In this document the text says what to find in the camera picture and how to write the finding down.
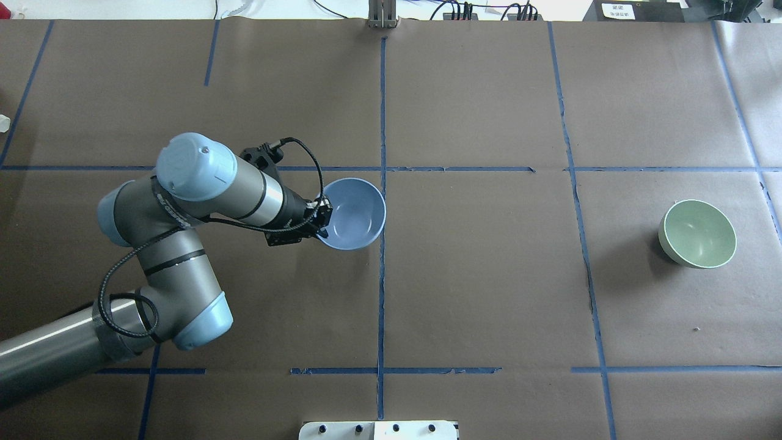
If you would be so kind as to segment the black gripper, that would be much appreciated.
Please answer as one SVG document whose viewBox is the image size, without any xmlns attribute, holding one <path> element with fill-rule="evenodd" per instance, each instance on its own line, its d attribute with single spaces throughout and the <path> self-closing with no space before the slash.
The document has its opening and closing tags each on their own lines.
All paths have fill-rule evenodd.
<svg viewBox="0 0 782 440">
<path fill-rule="evenodd" d="M 307 238 L 329 239 L 327 226 L 330 223 L 333 206 L 330 200 L 305 200 L 304 204 L 291 204 L 283 209 L 282 225 L 269 226 L 279 231 L 265 233 L 269 247 L 300 243 Z"/>
</svg>

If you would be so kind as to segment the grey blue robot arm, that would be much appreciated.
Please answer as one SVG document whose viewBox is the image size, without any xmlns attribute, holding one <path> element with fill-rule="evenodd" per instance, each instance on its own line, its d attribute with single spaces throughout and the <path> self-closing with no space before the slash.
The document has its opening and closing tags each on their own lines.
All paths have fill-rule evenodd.
<svg viewBox="0 0 782 440">
<path fill-rule="evenodd" d="M 224 224 L 265 234 L 271 246 L 325 236 L 332 204 L 285 186 L 276 164 L 295 137 L 234 154 L 199 133 L 174 136 L 153 172 L 98 204 L 100 229 L 129 253 L 95 301 L 2 342 L 2 408 L 123 363 L 169 340 L 182 350 L 225 334 L 233 317 L 197 228 Z"/>
</svg>

